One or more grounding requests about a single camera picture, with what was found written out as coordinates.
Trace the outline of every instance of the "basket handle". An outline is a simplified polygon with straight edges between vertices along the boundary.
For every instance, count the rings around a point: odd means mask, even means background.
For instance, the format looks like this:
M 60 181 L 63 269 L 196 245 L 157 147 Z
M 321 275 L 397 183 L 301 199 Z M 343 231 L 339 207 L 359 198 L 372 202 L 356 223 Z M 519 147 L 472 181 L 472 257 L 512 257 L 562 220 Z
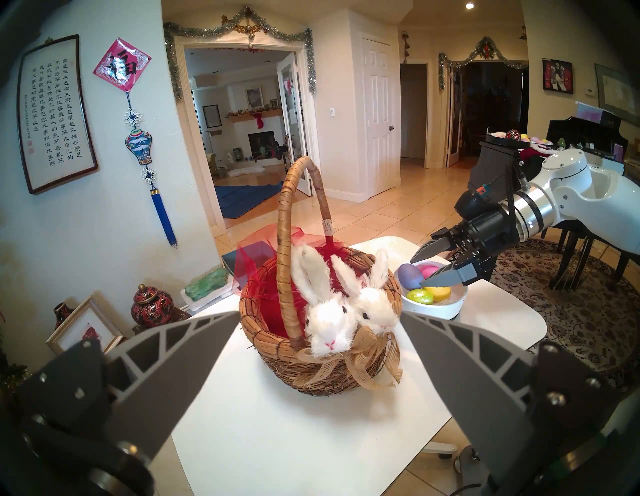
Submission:
M 305 169 L 311 174 L 314 183 L 323 219 L 324 234 L 326 236 L 333 235 L 331 213 L 324 194 L 320 171 L 309 157 L 300 157 L 289 169 L 280 192 L 280 201 L 278 202 L 278 269 L 276 272 L 282 321 L 291 347 L 296 350 L 305 347 L 305 335 L 300 328 L 291 289 L 291 207 L 293 195 L 298 189 L 300 176 Z

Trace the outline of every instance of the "white bunny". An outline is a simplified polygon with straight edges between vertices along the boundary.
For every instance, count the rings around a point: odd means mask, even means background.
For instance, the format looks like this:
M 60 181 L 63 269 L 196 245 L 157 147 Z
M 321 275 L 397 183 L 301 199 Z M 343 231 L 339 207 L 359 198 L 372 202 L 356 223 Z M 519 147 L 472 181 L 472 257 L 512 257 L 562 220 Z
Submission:
M 342 293 L 331 288 L 331 274 L 322 255 L 303 244 L 293 248 L 291 279 L 307 301 L 307 326 L 315 357 L 349 351 L 358 327 L 355 312 Z
M 364 274 L 360 279 L 338 256 L 332 255 L 331 262 L 342 288 L 349 295 L 358 324 L 368 326 L 378 336 L 391 332 L 398 323 L 398 316 L 382 289 L 389 278 L 387 252 L 378 250 L 369 275 Z

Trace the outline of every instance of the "wicker basket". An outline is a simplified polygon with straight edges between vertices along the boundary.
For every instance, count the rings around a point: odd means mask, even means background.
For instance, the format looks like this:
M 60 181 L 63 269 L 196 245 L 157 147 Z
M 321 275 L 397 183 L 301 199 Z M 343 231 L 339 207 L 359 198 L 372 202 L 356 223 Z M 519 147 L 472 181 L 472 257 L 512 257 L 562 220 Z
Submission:
M 386 360 L 393 360 L 397 365 L 399 352 L 393 333 L 388 333 L 383 338 L 378 338 L 378 349 L 376 352 L 369 351 L 361 354 L 356 360 L 345 359 L 340 355 L 330 355 L 331 367 L 327 368 L 327 360 L 309 363 L 310 353 L 305 335 L 300 328 L 298 315 L 294 306 L 293 293 L 291 290 L 291 207 L 293 194 L 298 188 L 298 181 L 302 173 L 307 169 L 311 174 L 314 183 L 320 211 L 325 226 L 325 233 L 332 235 L 331 214 L 324 195 L 322 178 L 315 164 L 308 157 L 298 159 L 289 170 L 282 186 L 278 208 L 278 254 L 275 258 L 267 261 L 257 272 L 254 281 L 249 281 L 244 287 L 240 299 L 240 314 L 242 315 L 242 327 L 249 341 L 258 350 L 267 366 L 285 383 L 306 394 L 315 396 L 328 396 L 353 389 L 358 384 L 369 389 L 376 389 L 380 386 L 362 380 L 362 375 L 367 374 L 370 378 L 377 375 L 385 366 Z M 356 271 L 368 272 L 375 262 L 373 255 L 359 252 L 352 248 L 346 248 L 349 257 L 345 263 Z M 256 301 L 248 297 L 251 284 L 257 284 L 269 277 L 276 275 L 278 294 L 280 297 L 280 310 L 284 321 L 288 339 L 272 334 L 260 314 L 260 308 Z M 385 285 L 385 292 L 392 308 L 397 315 L 402 312 L 401 291 L 393 274 L 389 273 L 389 279 Z M 356 341 L 362 342 L 360 338 L 369 338 L 373 334 L 368 328 L 358 330 L 352 348 L 356 348 Z M 353 364 L 358 362 L 364 374 L 353 375 Z M 401 371 L 399 369 L 390 372 L 399 381 Z

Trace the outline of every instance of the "picture frame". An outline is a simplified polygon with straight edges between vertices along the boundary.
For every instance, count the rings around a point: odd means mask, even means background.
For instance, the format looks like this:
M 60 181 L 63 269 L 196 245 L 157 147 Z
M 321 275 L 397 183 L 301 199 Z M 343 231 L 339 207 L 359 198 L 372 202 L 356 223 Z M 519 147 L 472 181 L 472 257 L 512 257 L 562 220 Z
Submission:
M 542 87 L 546 91 L 573 95 L 573 64 L 563 60 L 542 59 Z
M 640 125 L 640 90 L 621 72 L 599 64 L 595 67 L 598 107 L 632 124 Z
M 97 337 L 103 353 L 118 346 L 124 339 L 122 332 L 100 309 L 93 296 L 80 304 L 47 339 L 47 344 L 60 355 L 85 337 Z
M 206 105 L 202 108 L 204 114 L 204 121 L 207 129 L 212 127 L 221 127 L 222 119 L 220 118 L 220 111 L 217 105 Z
M 264 107 L 264 100 L 262 99 L 262 87 L 251 88 L 246 90 L 246 101 L 249 104 L 249 108 L 255 109 Z
M 22 56 L 17 120 L 22 169 L 37 195 L 98 170 L 84 115 L 80 36 L 45 43 Z

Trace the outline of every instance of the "ceiling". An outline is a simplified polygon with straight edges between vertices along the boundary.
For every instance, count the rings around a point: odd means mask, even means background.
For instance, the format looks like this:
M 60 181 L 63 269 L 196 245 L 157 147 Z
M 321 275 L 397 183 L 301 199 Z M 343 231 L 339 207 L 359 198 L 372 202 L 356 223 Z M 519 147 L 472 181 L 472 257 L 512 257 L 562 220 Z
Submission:
M 187 59 L 189 77 L 195 77 L 204 74 L 217 74 L 214 71 L 222 74 L 233 70 L 273 65 L 284 60 L 289 55 L 289 52 L 265 51 L 251 53 L 238 50 L 194 48 L 185 50 L 184 55 Z
M 471 1 L 473 9 L 465 5 Z M 402 27 L 434 28 L 460 24 L 524 25 L 520 0 L 414 0 L 413 8 L 400 22 Z
M 350 8 L 371 19 L 396 26 L 412 4 L 413 0 L 252 0 L 249 5 L 258 14 L 261 10 L 277 12 L 304 26 L 343 8 Z M 184 12 L 212 7 L 230 6 L 230 10 L 239 11 L 245 5 L 246 3 L 224 0 L 162 0 L 162 12 L 165 19 L 170 19 Z

